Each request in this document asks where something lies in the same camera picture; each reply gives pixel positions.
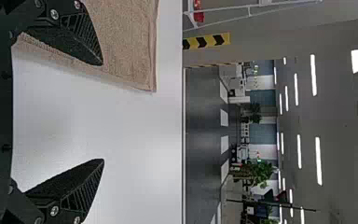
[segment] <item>yellow and black striped sign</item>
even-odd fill
[[[219,35],[204,35],[183,39],[183,50],[206,49],[229,44],[231,44],[229,33],[223,33]]]

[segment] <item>fluorescent light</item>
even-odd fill
[[[293,204],[293,191],[291,189],[289,189],[289,202]],[[293,215],[294,215],[294,210],[293,208],[290,208],[290,217],[293,217]]]
[[[277,149],[278,149],[278,151],[280,150],[280,143],[279,143],[279,133],[277,133]]]
[[[316,175],[318,178],[318,184],[321,186],[322,182],[322,159],[321,159],[321,139],[315,138],[315,150],[316,150]]]
[[[277,68],[274,67],[274,82],[275,82],[275,85],[277,84]]]
[[[351,52],[351,60],[352,60],[352,71],[353,73],[358,73],[358,49],[354,49]]]
[[[286,111],[289,111],[289,90],[287,89],[287,86],[284,87],[284,94],[286,97]]]
[[[301,158],[301,136],[297,135],[297,156],[298,156],[298,169],[302,169],[302,158]]]
[[[295,97],[296,97],[296,105],[298,105],[298,83],[297,83],[297,73],[295,73]]]
[[[282,183],[281,183],[281,170],[278,171],[278,186],[279,186],[279,189],[282,188]]]
[[[286,179],[282,178],[282,187],[283,187],[283,191],[286,190]]]
[[[280,224],[282,224],[282,207],[279,207]]]
[[[283,110],[282,110],[282,94],[279,94],[279,107],[281,109],[281,115],[283,114]]]
[[[318,94],[318,86],[316,83],[316,65],[315,65],[315,55],[310,55],[310,77],[312,79],[312,95],[316,96]]]
[[[283,133],[281,133],[281,152],[284,154],[284,141],[283,141]]]
[[[301,224],[305,224],[304,208],[301,207]]]

